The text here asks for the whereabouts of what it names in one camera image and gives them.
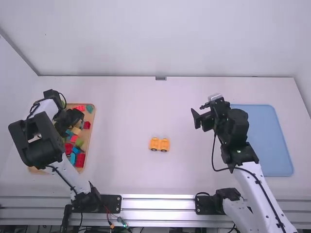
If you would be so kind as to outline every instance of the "colorful toy block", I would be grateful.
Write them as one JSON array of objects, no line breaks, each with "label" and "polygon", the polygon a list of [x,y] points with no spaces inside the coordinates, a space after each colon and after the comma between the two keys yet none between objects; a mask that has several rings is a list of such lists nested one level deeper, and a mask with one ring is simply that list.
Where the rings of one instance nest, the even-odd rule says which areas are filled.
[{"label": "colorful toy block", "polygon": [[70,139],[70,142],[75,143],[77,139],[78,139],[78,135],[73,135]]},{"label": "colorful toy block", "polygon": [[77,128],[77,127],[73,127],[72,130],[71,130],[71,132],[72,132],[73,134],[75,134],[75,135],[79,135],[79,133],[81,132],[81,130],[80,130],[79,128]]},{"label": "colorful toy block", "polygon": [[85,108],[84,105],[79,105],[79,106],[74,107],[74,108],[78,109],[78,110],[81,111],[81,112],[84,112],[84,111],[86,110],[86,108]]},{"label": "colorful toy block", "polygon": [[77,154],[77,159],[76,159],[75,166],[76,167],[83,167],[85,159],[86,159],[86,154],[84,154],[84,153]]},{"label": "colorful toy block", "polygon": [[78,154],[80,152],[80,150],[79,150],[79,148],[75,147],[75,148],[72,149],[72,152],[75,153],[75,154]]},{"label": "colorful toy block", "polygon": [[69,135],[69,136],[67,137],[67,140],[70,140],[71,137],[73,136],[73,132],[71,132],[70,130],[66,130],[66,133]]},{"label": "colorful toy block", "polygon": [[77,146],[77,147],[81,147],[81,146],[83,145],[83,143],[84,143],[84,141],[83,141],[82,139],[80,139],[80,138],[78,138],[78,139],[76,140],[76,146]]},{"label": "colorful toy block", "polygon": [[93,108],[92,105],[88,104],[88,105],[86,106],[86,110],[87,110],[89,113],[92,113],[93,110],[94,110],[94,108]]},{"label": "colorful toy block", "polygon": [[89,130],[91,128],[91,123],[89,121],[84,122],[83,129]]},{"label": "colorful toy block", "polygon": [[75,162],[76,162],[76,154],[75,154],[75,153],[71,153],[71,154],[70,154],[70,163],[71,163],[72,165],[74,165]]},{"label": "colorful toy block", "polygon": [[65,143],[65,153],[66,155],[70,155],[72,153],[73,144]]},{"label": "colorful toy block", "polygon": [[72,135],[73,135],[73,132],[71,132],[70,130],[66,130],[66,133],[67,133],[69,136],[72,136]]}]

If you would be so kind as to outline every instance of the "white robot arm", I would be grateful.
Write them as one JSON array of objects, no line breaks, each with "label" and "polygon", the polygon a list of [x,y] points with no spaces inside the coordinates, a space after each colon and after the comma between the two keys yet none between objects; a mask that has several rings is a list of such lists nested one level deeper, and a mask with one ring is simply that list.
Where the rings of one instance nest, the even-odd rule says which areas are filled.
[{"label": "white robot arm", "polygon": [[67,135],[70,126],[83,120],[84,114],[77,109],[65,110],[57,91],[48,90],[43,94],[44,98],[33,104],[27,118],[11,123],[9,131],[25,165],[57,173],[70,187],[72,205],[65,207],[62,223],[62,232],[66,232],[72,209],[96,213],[102,211],[103,203],[97,189],[79,176],[64,153],[62,137]]},{"label": "white robot arm", "polygon": [[200,109],[210,108],[209,112],[199,115],[191,109],[195,128],[203,131],[214,130],[221,143],[221,156],[227,168],[242,187],[248,205],[235,188],[216,191],[211,197],[216,204],[216,211],[230,216],[242,233],[296,233],[297,229],[286,218],[274,195],[272,194],[261,170],[259,159],[247,140],[249,123],[248,114],[241,109],[231,109],[222,95],[208,98],[209,102]]}]

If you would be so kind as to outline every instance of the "white table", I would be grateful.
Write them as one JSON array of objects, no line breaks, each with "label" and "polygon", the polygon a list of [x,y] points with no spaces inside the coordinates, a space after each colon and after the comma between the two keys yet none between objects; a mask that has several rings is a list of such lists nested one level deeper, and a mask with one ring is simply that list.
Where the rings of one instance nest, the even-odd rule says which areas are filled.
[{"label": "white table", "polygon": [[[47,89],[68,102],[96,106],[86,168],[81,174],[101,193],[121,194],[121,215],[131,226],[232,227],[226,216],[197,216],[193,195],[236,187],[228,171],[211,169],[213,133],[195,130],[191,108],[214,93],[240,104],[270,104],[294,165],[291,177],[267,182],[297,228],[311,228],[311,121],[293,78],[42,77],[32,102]],[[168,137],[168,153],[151,152],[151,137]],[[219,144],[215,166],[224,167]],[[0,176],[0,224],[59,225],[69,190],[56,176],[31,174],[12,148]],[[79,214],[71,224],[78,225]],[[101,214],[84,214],[83,225],[107,225]]]}]

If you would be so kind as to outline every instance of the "wire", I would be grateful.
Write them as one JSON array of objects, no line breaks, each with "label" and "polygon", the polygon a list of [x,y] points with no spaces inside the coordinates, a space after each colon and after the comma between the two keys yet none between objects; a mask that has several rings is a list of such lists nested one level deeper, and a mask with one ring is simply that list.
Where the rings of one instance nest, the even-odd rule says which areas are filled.
[{"label": "wire", "polygon": [[82,226],[82,221],[83,221],[83,214],[81,212],[81,220],[80,220],[79,228]]},{"label": "wire", "polygon": [[[54,166],[51,166],[51,165],[47,165],[46,167],[52,168],[52,172],[56,171],[56,173],[59,175],[59,177],[62,178],[62,180],[70,187],[70,189],[72,191],[74,191],[75,195],[78,195],[78,193],[74,189],[74,187],[63,177],[62,174],[60,174],[60,172],[57,170],[57,167],[54,167]],[[80,220],[79,228],[82,226],[82,221],[83,221],[83,214],[81,212],[81,220]]]},{"label": "wire", "polygon": [[[216,171],[216,172],[224,171],[224,170],[229,170],[228,167],[225,167],[225,168],[222,168],[222,169],[216,169],[216,168],[214,167],[214,149],[215,149],[215,141],[216,141],[216,133],[214,134],[214,141],[213,141],[213,148],[212,148],[212,167],[213,167],[213,170]],[[256,180],[256,184],[258,184],[258,185],[260,186],[260,188],[261,188],[263,194],[265,195],[265,197],[266,197],[266,199],[267,199],[267,201],[268,201],[268,203],[269,203],[269,205],[270,205],[270,207],[271,207],[273,213],[275,214],[276,219],[277,219],[277,221],[278,221],[278,224],[279,224],[280,228],[282,229],[282,231],[283,231],[284,233],[286,233],[286,231],[285,231],[285,229],[284,229],[284,226],[283,226],[283,223],[281,222],[281,219],[280,219],[279,216],[277,215],[277,212],[276,212],[274,206],[272,205],[271,200],[269,199],[268,194],[266,193],[266,190],[264,190],[264,188],[263,188],[263,186],[262,186],[262,184],[261,184],[261,181],[257,178],[257,176],[256,176],[254,173],[250,172],[249,170],[246,170],[246,169],[241,168],[241,167],[234,167],[233,169],[238,169],[238,170],[245,171],[245,172],[249,173],[252,177],[254,177],[254,179]]]},{"label": "wire", "polygon": [[60,172],[57,170],[57,169],[58,169],[57,167],[54,167],[54,166],[52,166],[52,165],[47,165],[46,167],[52,168],[52,172],[53,172],[53,171],[56,171],[56,173],[57,173],[57,174],[60,176],[60,178],[62,178],[62,180],[70,187],[70,189],[73,190],[74,193],[75,193],[76,195],[78,195],[78,193],[77,193],[77,191],[74,189],[74,187],[72,187],[72,185],[63,177],[63,175],[60,174]]},{"label": "wire", "polygon": [[235,230],[235,224],[233,224],[233,227],[227,233],[231,233],[233,230]]}]

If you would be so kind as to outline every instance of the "teal block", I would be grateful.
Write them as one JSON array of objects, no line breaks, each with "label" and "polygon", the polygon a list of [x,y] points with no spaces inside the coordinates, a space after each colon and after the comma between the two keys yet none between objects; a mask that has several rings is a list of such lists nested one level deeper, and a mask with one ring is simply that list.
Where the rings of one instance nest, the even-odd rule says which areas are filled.
[{"label": "teal block", "polygon": [[94,110],[94,108],[93,108],[92,105],[88,104],[88,105],[86,105],[86,110],[87,110],[89,113],[92,113],[93,110]]},{"label": "teal block", "polygon": [[72,149],[72,151],[73,151],[73,153],[78,154],[80,150],[79,150],[78,148],[74,147],[74,148]]},{"label": "teal block", "polygon": [[76,154],[75,154],[75,153],[71,153],[71,154],[70,154],[70,163],[71,163],[72,165],[74,165],[75,162],[76,162]]}]

